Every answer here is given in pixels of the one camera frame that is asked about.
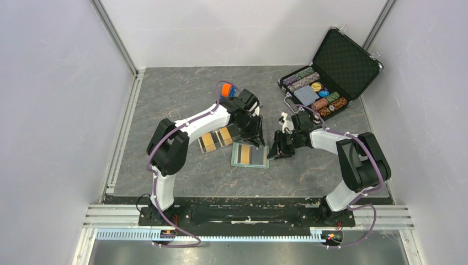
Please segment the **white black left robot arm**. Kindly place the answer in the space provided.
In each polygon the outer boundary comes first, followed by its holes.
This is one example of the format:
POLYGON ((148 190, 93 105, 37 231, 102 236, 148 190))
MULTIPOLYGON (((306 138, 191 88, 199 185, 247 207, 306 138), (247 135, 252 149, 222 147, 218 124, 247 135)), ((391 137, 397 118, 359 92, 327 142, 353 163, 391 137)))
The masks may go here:
POLYGON ((152 217, 160 225, 173 219, 174 183, 176 174, 187 160, 190 144, 213 130, 235 125, 240 137, 255 147, 264 146, 263 118, 259 99, 245 89, 231 98, 220 98, 206 110, 190 118, 171 121, 163 119, 147 147, 146 169, 153 174, 152 217))

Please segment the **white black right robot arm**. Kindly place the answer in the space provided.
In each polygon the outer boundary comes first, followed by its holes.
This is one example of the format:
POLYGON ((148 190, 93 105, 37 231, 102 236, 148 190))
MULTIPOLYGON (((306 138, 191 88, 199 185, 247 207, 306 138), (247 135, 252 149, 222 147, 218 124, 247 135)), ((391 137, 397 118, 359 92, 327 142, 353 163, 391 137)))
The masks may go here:
POLYGON ((390 165, 373 133, 356 135, 319 127, 307 112, 294 114, 290 120, 283 113, 279 121, 282 129, 275 132, 268 159, 292 157, 301 147, 338 157, 342 180, 320 203, 318 216, 323 224, 335 224, 342 211, 349 210, 362 196, 383 188, 391 178, 390 165))

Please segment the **black poker chip case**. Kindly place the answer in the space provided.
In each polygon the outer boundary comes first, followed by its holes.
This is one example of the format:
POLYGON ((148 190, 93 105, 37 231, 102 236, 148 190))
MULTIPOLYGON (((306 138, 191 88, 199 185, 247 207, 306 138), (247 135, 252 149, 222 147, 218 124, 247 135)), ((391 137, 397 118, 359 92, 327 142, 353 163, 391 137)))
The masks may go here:
POLYGON ((331 27, 311 62, 280 78, 286 98, 328 119, 345 110, 384 69, 344 31, 331 27))

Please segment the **green card holder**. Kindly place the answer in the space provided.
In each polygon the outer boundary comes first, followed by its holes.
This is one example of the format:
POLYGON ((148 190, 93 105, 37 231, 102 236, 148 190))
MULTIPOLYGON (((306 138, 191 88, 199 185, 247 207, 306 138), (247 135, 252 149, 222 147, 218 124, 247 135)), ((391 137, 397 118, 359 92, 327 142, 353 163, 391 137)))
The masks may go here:
POLYGON ((269 146, 255 147, 235 142, 232 147, 231 165, 236 167, 269 168, 269 146))

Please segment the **black credit card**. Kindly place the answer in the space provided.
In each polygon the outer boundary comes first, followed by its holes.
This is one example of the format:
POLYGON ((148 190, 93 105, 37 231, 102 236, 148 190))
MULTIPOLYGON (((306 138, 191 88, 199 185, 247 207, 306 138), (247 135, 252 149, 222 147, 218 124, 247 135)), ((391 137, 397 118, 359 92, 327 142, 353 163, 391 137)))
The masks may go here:
POLYGON ((255 167, 266 168, 267 160, 265 157, 265 148, 263 146, 252 146, 250 165, 255 167))

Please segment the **clear tray with cards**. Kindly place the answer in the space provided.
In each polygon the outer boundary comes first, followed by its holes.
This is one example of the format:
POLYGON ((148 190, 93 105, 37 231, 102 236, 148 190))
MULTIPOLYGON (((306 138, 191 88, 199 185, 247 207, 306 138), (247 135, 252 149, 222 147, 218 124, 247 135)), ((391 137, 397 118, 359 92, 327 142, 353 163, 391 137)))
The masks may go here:
POLYGON ((208 153, 230 146, 240 139, 240 130, 236 125, 225 126, 208 132, 198 138, 201 153, 208 153))

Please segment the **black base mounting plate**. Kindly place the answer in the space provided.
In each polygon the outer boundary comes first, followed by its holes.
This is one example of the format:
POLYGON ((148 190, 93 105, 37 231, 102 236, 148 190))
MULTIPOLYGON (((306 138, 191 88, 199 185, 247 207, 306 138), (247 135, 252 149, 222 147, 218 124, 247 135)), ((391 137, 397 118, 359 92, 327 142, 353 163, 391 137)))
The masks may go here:
POLYGON ((176 197, 160 214, 155 206, 139 210, 139 226, 176 224, 195 236, 306 236, 311 227, 354 227, 349 210, 325 209, 323 198, 176 197))

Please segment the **blue orange card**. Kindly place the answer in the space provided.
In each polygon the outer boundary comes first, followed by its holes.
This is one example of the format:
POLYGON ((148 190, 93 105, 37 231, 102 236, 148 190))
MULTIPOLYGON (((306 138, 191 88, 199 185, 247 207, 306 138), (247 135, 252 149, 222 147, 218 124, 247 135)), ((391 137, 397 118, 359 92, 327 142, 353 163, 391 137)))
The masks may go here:
POLYGON ((221 87, 220 97, 221 98, 232 98, 235 96, 237 91, 236 86, 230 83, 224 83, 221 87))

